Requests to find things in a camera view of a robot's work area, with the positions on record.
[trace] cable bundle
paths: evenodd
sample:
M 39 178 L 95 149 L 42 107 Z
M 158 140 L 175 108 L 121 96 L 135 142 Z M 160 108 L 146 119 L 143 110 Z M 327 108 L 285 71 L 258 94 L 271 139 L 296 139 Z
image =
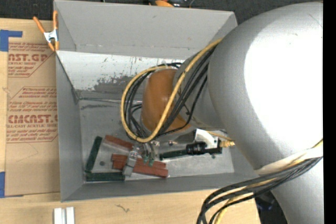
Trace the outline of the cable bundle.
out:
M 133 104 L 134 98 L 138 88 L 141 83 L 153 72 L 166 69 L 166 68 L 178 68 L 181 63 L 170 63 L 159 65 L 156 67 L 148 68 L 139 74 L 137 74 L 126 86 L 124 93 L 121 98 L 121 106 L 120 106 L 120 114 L 121 114 L 121 122 L 123 124 L 124 129 L 127 132 L 129 138 L 136 140 L 140 143 L 147 143 L 152 141 L 155 137 L 166 135 L 172 132 L 176 132 L 182 129 L 185 125 L 189 123 L 191 120 L 196 102 L 201 95 L 201 91 L 205 86 L 207 81 L 207 68 L 208 68 L 208 59 L 215 47 L 219 44 L 221 39 L 209 44 L 203 50 L 196 54 L 196 56 L 190 61 L 190 63 L 186 66 L 183 72 L 180 74 L 179 79 L 173 89 L 173 92 L 168 100 L 168 103 L 163 111 L 163 114 L 160 118 L 159 123 L 157 124 L 155 130 L 149 136 L 146 135 L 145 130 L 141 127 L 140 123 L 133 117 L 133 114 L 136 110 L 141 109 L 141 104 Z M 182 90 L 179 98 L 176 100 L 175 105 L 168 116 L 168 111 L 173 104 L 173 101 L 177 95 L 178 90 L 181 87 L 182 82 L 184 82 L 187 73 L 191 73 L 188 80 L 185 81 L 184 89 Z M 182 107 L 185 106 L 185 102 L 191 93 L 194 91 L 197 85 L 201 82 L 200 88 L 196 94 L 195 100 L 193 101 L 191 109 L 188 111 L 189 116 L 186 124 L 177 129 L 171 130 L 167 132 L 166 130 L 177 117 Z
M 271 191 L 279 185 L 301 176 L 312 169 L 322 158 L 323 156 L 307 159 L 280 172 L 233 184 L 213 192 L 204 200 L 196 223 L 219 224 L 229 206 L 256 198 L 258 195 Z M 205 216 L 207 211 L 226 200 L 228 201 L 224 206 L 217 210 L 208 222 Z

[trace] metal clamp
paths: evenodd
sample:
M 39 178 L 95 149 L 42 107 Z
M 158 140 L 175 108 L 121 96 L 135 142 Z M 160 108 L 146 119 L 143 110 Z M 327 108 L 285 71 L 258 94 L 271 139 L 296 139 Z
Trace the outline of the metal clamp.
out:
M 128 155 L 126 164 L 124 166 L 124 169 L 122 170 L 122 174 L 125 176 L 131 176 L 133 173 L 133 169 L 135 167 L 135 164 L 137 162 L 138 159 L 138 155 L 139 155 L 139 146 L 135 146 L 133 148 L 133 150 L 130 152 L 130 154 Z

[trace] blue tape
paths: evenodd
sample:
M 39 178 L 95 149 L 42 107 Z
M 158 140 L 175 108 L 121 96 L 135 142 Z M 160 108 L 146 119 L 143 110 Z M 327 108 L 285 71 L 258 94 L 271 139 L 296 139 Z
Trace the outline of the blue tape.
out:
M 5 197 L 5 172 L 0 172 L 0 198 Z
M 0 30 L 0 51 L 8 51 L 9 37 L 22 37 L 22 31 Z

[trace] black cable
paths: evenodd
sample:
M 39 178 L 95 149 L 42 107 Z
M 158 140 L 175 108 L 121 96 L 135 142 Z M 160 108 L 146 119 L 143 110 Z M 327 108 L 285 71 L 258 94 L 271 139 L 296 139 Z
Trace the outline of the black cable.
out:
M 251 195 L 251 196 L 248 196 L 248 197 L 246 197 L 246 198 L 242 198 L 242 199 L 240 199 L 240 200 L 231 202 L 230 204 L 226 204 L 226 205 L 224 205 L 222 208 L 220 208 L 219 210 L 217 210 L 217 211 L 213 214 L 213 216 L 212 216 L 211 219 L 210 219 L 209 224 L 212 224 L 212 223 L 213 223 L 213 221 L 214 221 L 216 215 L 217 215 L 221 210 L 223 210 L 223 209 L 225 209 L 225 208 L 227 208 L 227 207 L 229 207 L 229 206 L 231 206 L 231 205 L 237 204 L 237 203 L 239 203 L 239 202 L 242 202 L 242 201 L 245 201 L 245 200 L 250 200 L 250 199 L 256 198 L 257 196 L 259 196 L 259 195 L 261 195 L 261 194 L 263 194 L 263 193 L 269 192 L 269 191 L 273 190 L 274 188 L 278 187 L 279 185 L 281 185 L 281 184 L 283 184 L 283 183 L 285 183 L 285 182 L 291 181 L 291 180 L 293 180 L 293 179 L 299 177 L 300 175 L 304 174 L 304 173 L 307 172 L 308 170 L 312 169 L 312 168 L 314 167 L 314 165 L 316 165 L 321 159 L 322 159 L 322 157 L 317 157 L 317 158 L 314 158 L 314 159 L 312 159 L 312 160 L 309 160 L 309 163 L 308 163 L 308 164 L 305 164 L 304 167 L 299 167 L 296 171 L 290 173 L 288 176 L 286 176 L 285 178 L 281 179 L 279 182 L 276 182 L 276 183 L 273 183 L 273 182 L 272 182 L 273 184 L 271 184 L 270 187 L 265 188 L 264 185 L 263 185 L 263 186 L 261 186 L 261 187 L 263 187 L 263 188 L 261 189 L 261 191 L 256 191 L 256 192 L 255 192 L 253 195 Z
M 172 133 L 172 131 L 166 132 L 166 130 L 169 128 L 169 126 L 173 123 L 173 121 L 175 120 L 175 118 L 178 116 L 178 114 L 180 113 L 181 109 L 185 106 L 185 102 L 186 100 L 189 98 L 189 96 L 191 95 L 191 93 L 193 92 L 194 88 L 196 87 L 196 85 L 199 83 L 199 80 L 202 78 L 202 76 L 204 75 L 204 73 L 207 71 L 208 68 L 208 63 L 206 64 L 206 66 L 203 68 L 203 70 L 201 71 L 201 73 L 198 75 L 198 77 L 194 80 L 194 77 L 196 76 L 196 74 L 198 74 L 200 68 L 204 65 L 204 63 L 207 61 L 207 59 L 211 56 L 211 54 L 213 53 L 215 48 L 211 49 L 199 62 L 199 64 L 194 68 L 192 74 L 190 75 L 190 77 L 188 78 L 188 81 L 186 82 L 186 85 L 182 91 L 182 93 L 180 94 L 178 100 L 176 101 L 170 115 L 168 116 L 168 118 L 166 119 L 165 123 L 162 125 L 161 129 L 159 130 L 158 136 L 161 135 L 165 135 L 165 134 L 169 134 Z M 178 131 L 182 128 L 184 128 L 187 124 L 185 124 L 184 126 L 175 129 L 175 131 Z
M 211 218 L 211 221 L 209 223 L 212 223 L 212 221 L 214 220 L 215 216 L 222 210 L 225 209 L 226 207 L 233 205 L 233 204 L 237 204 L 243 200 L 248 200 L 248 199 L 252 199 L 257 197 L 258 195 L 261 195 L 262 193 L 265 193 L 267 191 L 270 191 L 272 189 L 274 189 L 275 187 L 281 185 L 284 182 L 288 182 L 294 178 L 297 178 L 298 176 L 304 174 L 305 172 L 307 172 L 309 169 L 313 168 L 314 165 L 316 165 L 320 159 L 322 159 L 322 157 L 318 157 L 318 158 L 314 158 L 314 159 L 309 159 L 309 160 L 305 160 L 302 163 L 297 164 L 296 166 L 293 166 L 291 168 L 287 168 L 283 171 L 280 172 L 276 172 L 276 173 L 272 173 L 270 175 L 265 175 L 263 177 L 259 177 L 259 178 L 255 178 L 255 179 L 251 179 L 245 182 L 241 182 L 238 184 L 233 184 L 224 188 L 221 188 L 215 192 L 213 192 L 211 195 L 209 195 L 205 201 L 203 202 L 202 205 L 202 209 L 201 212 L 199 213 L 198 219 L 197 219 L 197 224 L 199 223 L 207 223 L 206 221 L 206 217 L 205 214 L 206 212 L 213 206 L 215 206 L 216 204 L 223 202 L 224 200 L 233 198 L 233 197 L 237 197 L 240 196 L 242 194 L 245 193 L 254 193 L 253 195 L 246 197 L 246 198 L 242 198 L 238 201 L 235 202 L 231 202 L 229 205 L 225 205 L 223 206 L 221 209 L 219 209 Z M 273 178 L 277 178 L 279 177 L 277 180 L 273 181 L 273 182 L 269 182 L 266 183 L 262 186 L 257 186 L 257 187 L 253 187 L 253 188 L 245 188 L 243 190 L 240 191 L 236 191 L 234 193 L 230 193 L 227 195 L 223 195 L 215 200 L 213 200 L 216 196 L 225 193 L 227 191 L 233 190 L 233 189 L 238 189 L 241 187 L 246 187 L 249 185 L 254 185 L 257 183 L 261 183 L 264 182 L 266 180 L 269 179 L 273 179 Z
M 177 132 L 177 131 L 183 129 L 184 127 L 186 127 L 186 126 L 190 123 L 190 120 L 191 120 L 191 118 L 192 118 L 194 109 L 195 109 L 195 107 L 196 107 L 196 103 L 197 103 L 198 99 L 199 99 L 200 96 L 201 96 L 201 93 L 202 93 L 202 90 L 203 90 L 203 88 L 204 88 L 204 86 L 205 86 L 206 81 L 207 81 L 207 76 L 206 76 L 205 79 L 203 80 L 203 82 L 202 82 L 202 84 L 201 84 L 201 87 L 200 87 L 200 89 L 198 90 L 198 93 L 197 93 L 197 95 L 196 95 L 196 98 L 195 98 L 195 100 L 194 100 L 194 102 L 193 102 L 193 104 L 192 104 L 192 108 L 191 108 L 190 111 L 189 111 L 189 116 L 188 116 L 188 119 L 187 119 L 186 123 L 185 123 L 183 126 L 179 127 L 179 128 L 173 129 L 173 130 L 171 130 L 171 131 L 169 131 L 169 132 L 165 132 L 165 133 L 163 133 L 163 134 L 161 134 L 161 135 L 167 135 L 167 134 L 170 134 L 170 133 L 173 133 L 173 132 Z

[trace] cardboard sheet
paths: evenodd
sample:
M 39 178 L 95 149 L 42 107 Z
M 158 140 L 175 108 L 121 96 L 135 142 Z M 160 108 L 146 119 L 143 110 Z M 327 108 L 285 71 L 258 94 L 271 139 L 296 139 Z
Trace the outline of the cardboard sheet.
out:
M 51 22 L 42 23 L 47 31 L 52 28 Z M 0 29 L 22 32 L 8 39 L 8 79 L 2 88 L 5 196 L 59 191 L 55 54 L 33 20 L 0 19 Z

